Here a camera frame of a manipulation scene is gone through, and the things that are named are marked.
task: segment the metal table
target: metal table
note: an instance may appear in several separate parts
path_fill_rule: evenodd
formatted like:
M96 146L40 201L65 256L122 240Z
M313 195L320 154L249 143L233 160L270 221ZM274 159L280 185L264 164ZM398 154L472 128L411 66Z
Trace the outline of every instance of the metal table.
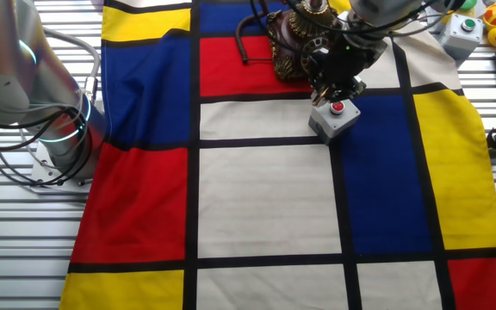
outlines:
M40 0L35 4L45 26L76 35L100 48L102 0ZM89 54L68 43L54 39L49 42L74 78L83 84L91 68ZM464 93L482 117L484 134L496 127L493 56L494 49L484 41L459 70ZM97 97L97 106L102 106L102 95ZM17 131L0 130L2 145L19 140ZM33 159L25 149L4 155L19 171L31 173ZM496 186L496 159L492 165ZM59 307L85 202L86 196L39 196L0 174L0 308Z

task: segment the fabric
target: fabric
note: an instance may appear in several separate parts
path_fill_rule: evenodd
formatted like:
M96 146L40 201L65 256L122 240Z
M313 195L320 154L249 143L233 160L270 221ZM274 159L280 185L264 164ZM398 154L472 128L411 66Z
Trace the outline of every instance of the fabric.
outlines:
M107 138L60 308L496 310L493 175L454 61L427 33L389 41L328 147L308 84L242 65L249 14L105 3ZM243 41L270 57L256 26Z

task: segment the cable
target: cable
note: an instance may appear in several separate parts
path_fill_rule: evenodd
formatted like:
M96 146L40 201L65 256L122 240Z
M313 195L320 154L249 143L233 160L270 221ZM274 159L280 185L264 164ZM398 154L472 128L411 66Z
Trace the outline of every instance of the cable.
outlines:
M48 115L42 119L39 119L37 121L32 121L32 122L29 122L26 124L21 124L21 125L3 125L3 124L0 124L0 128L2 128L2 129L23 129L23 128L34 127L34 126L43 124L46 121L52 120L55 115L61 116L67 109L71 109L71 107L66 107L66 108L60 110L59 112L53 113L53 114Z
M26 137L24 137L24 133L22 132L22 129L18 129L18 132L19 134L21 135L21 140L22 142L26 142ZM34 151L32 151L32 149L30 148L30 146L24 146L26 148L26 151L28 151L28 153L30 154L30 156L32 156L32 158L38 162L39 164L41 164L42 166L45 166L49 169L58 169L59 167L56 167L56 166L53 166L51 164L48 164L48 163L44 163L41 159L39 159L35 154L34 154Z
M76 37L73 37L73 36L68 35L68 34L62 34L58 31L55 31L55 30L52 30L49 28L44 27L43 32L45 33L46 36L53 37L53 38L59 39L59 40L63 40L63 41L66 41L68 43L71 43L71 44L79 46L79 47L83 47L87 52L89 52L91 54L91 56L93 56L93 68L91 69L90 77L96 78L96 76L99 72L99 68L101 67L101 56L99 55L99 53L96 51L96 49L93 46L87 44L85 41L80 40Z
M78 117L83 113L82 111L84 111L84 93L81 90L80 90L79 100L77 102L77 105L78 105L78 107L75 109L77 109L79 111L79 113L76 113L76 116L74 118L71 118L71 120L66 122L66 124L62 124L62 125L56 127L55 130L59 130L60 128L64 128L64 127L76 122L78 120Z
M65 108L65 107L72 107L75 108L74 106L70 104L54 104L54 105L44 105L38 108L25 108L25 109L12 109L12 108L2 108L0 107L0 113L6 113L6 114L26 114L26 113L32 113L32 112L39 112L43 111L46 109L55 109L55 108Z
M52 179L50 181L46 181L46 182L38 182L38 181L35 181L35 180L33 180L33 179L29 178L29 177L24 176L18 170L15 170L14 168L12 168L12 166L10 166L10 164L7 162L7 160L5 159L5 157L3 156L3 154L1 152L0 152L0 159L7 166L7 168L8 169L11 169L17 176L22 177L23 179L27 180L27 182L24 182L24 181L17 180L15 178L13 178L11 175L9 175L8 173L6 173L1 166L0 166L0 172L4 176L6 176L9 180L11 180L13 182L16 182L16 183L19 183L21 185L29 185L29 186L62 185L64 182L66 182L66 181L72 179L73 177L75 177L85 167L85 165L87 164L87 162L90 159L91 149L92 149L92 146L93 146L93 141L92 141L92 137L91 137L91 132L90 132L90 130L88 128L87 128L87 132L84 133L84 136L85 135L89 135L88 142L87 142L88 143L88 145L87 145L87 155L85 156L84 161L76 168L76 170L73 173L71 173L68 177L66 177L64 179L62 179L62 178L64 176L66 176L73 169L74 166L76 166L76 164L79 162L79 160L80 160L80 158L82 156L82 153L84 153L84 152L78 152L77 153L77 156L73 160L73 164L71 164L70 167L68 167L58 177L55 177L54 179Z
M34 135L34 137L30 140L27 140L25 142L22 142L20 144L17 144L17 145L14 145L14 146L5 146L5 147L0 147L0 151L12 151L12 150L16 150L16 149L19 149L19 148L22 148L24 146L28 146L30 145L32 142L36 141L39 137L41 137L45 131L64 113L66 113L66 111L68 110L68 108L65 108L63 110L61 110L60 112L56 113L54 115L54 117L51 119L51 121L47 122L42 129L40 129L40 131Z
M386 30L392 26L395 26L401 22L403 22L404 20L406 20L407 18L411 18L411 16L414 16L418 13L420 13L421 11L423 11L424 9L426 9L427 7L429 7L430 5L434 4L435 2L437 2L438 0L431 0L430 2L427 2L425 4L422 4L420 5L416 10L408 13L407 15L405 15L404 17L401 17L400 19L396 20L396 21L393 21L393 22L390 22L390 23L387 23L385 25L382 25L380 27L376 27L376 28L370 28L370 29L363 29L363 30L350 30L350 31L346 31L346 30L341 30L341 29L337 29L337 28L332 28L332 27L328 27L326 25L323 25L323 24L320 24L314 20L312 20L311 18L305 16L303 13L301 13L296 7L295 5L293 5L291 2L291 0L285 0L286 4L296 13L298 14L299 16L301 16L303 19L307 20L308 22L312 23L313 25L317 26L317 27L320 27L320 28L323 28L323 29L326 29L328 31L331 31L331 32L336 32L336 33L339 33L339 34L371 34L371 33L374 33L374 32L378 32L378 31L381 31L381 30Z
M402 37L407 37L407 36L414 35L414 34L420 34L421 32L424 32L424 31L436 26L449 13L449 11L451 10L451 8L453 7L454 4L455 4L455 0L451 0L449 2L449 4L447 5L447 7L445 8L445 11L430 25L428 25L424 28L421 28L419 30L415 30L415 31L408 32L405 34L390 34L389 37L390 38L402 38Z

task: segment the emergency stop button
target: emergency stop button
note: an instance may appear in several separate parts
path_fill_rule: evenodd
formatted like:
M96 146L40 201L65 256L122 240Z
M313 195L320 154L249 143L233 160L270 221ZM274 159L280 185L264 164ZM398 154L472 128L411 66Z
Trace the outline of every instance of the emergency stop button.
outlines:
M335 115L341 115L344 112L345 106L341 102L331 104L331 112Z

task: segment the white square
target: white square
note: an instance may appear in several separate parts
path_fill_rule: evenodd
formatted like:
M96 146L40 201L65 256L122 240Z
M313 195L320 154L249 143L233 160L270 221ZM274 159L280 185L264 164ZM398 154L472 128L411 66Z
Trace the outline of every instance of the white square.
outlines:
M328 147L200 152L199 257L340 253Z
M201 105L200 139L311 137L311 101L268 100Z
M363 310L441 310L433 262L360 263Z
M394 49L390 39L384 40L386 50L369 69L363 70L359 77L367 84L367 89L396 89L400 87L395 66Z
M198 270L199 310L347 310L344 267Z

